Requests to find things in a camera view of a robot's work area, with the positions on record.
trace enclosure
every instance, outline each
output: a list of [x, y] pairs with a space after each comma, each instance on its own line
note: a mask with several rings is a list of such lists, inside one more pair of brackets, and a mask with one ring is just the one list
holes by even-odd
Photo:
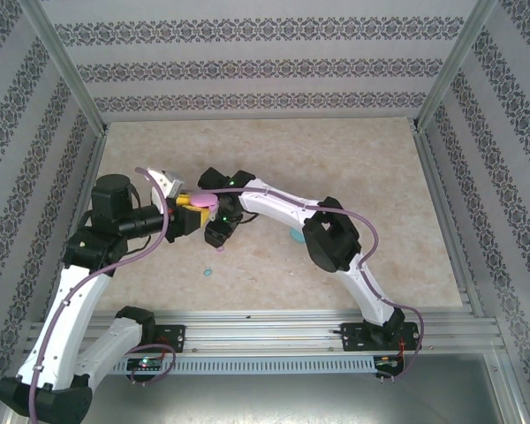
[[[530, 422], [530, 0], [0, 0], [0, 378], [97, 177], [149, 202], [135, 166], [338, 198], [427, 332], [379, 384], [331, 333], [357, 304], [286, 227], [221, 254], [199, 231], [120, 269], [81, 346], [145, 307], [185, 325], [176, 369], [142, 390], [121, 359], [84, 422]], [[27, 419], [0, 403], [5, 422]]]

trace blue object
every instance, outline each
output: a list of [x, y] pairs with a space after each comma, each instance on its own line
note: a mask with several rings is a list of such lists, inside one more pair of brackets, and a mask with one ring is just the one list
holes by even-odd
[[300, 231], [295, 230], [294, 228], [291, 228], [290, 234], [291, 234], [291, 238], [297, 243], [300, 243], [300, 244], [305, 243], [304, 236], [302, 235]]

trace beige floor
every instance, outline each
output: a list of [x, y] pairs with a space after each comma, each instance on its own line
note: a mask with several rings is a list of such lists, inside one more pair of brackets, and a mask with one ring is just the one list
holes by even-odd
[[[100, 174], [132, 178], [135, 166], [172, 170], [195, 187], [208, 166], [252, 172], [311, 199], [335, 197], [381, 235], [370, 268], [395, 301], [460, 306], [443, 239], [405, 118], [115, 123]], [[369, 231], [357, 223], [367, 251]], [[204, 276], [206, 268], [211, 276]], [[267, 217], [239, 227], [217, 253], [197, 231], [117, 271], [99, 309], [333, 309], [355, 307], [334, 275], [318, 269], [289, 229]]]

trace pink object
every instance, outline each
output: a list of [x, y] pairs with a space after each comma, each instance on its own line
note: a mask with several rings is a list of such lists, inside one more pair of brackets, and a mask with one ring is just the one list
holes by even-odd
[[218, 206], [218, 196], [212, 193], [197, 193], [191, 196], [191, 205], [196, 208], [215, 209]]

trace patterned wallpaper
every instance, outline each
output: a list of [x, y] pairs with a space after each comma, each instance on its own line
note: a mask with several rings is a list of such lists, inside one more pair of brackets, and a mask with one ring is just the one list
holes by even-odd
[[0, 0], [0, 377], [42, 318], [95, 143], [22, 10]]
[[415, 117], [474, 3], [43, 5], [109, 122]]
[[530, 1], [496, 6], [427, 136], [530, 412]]

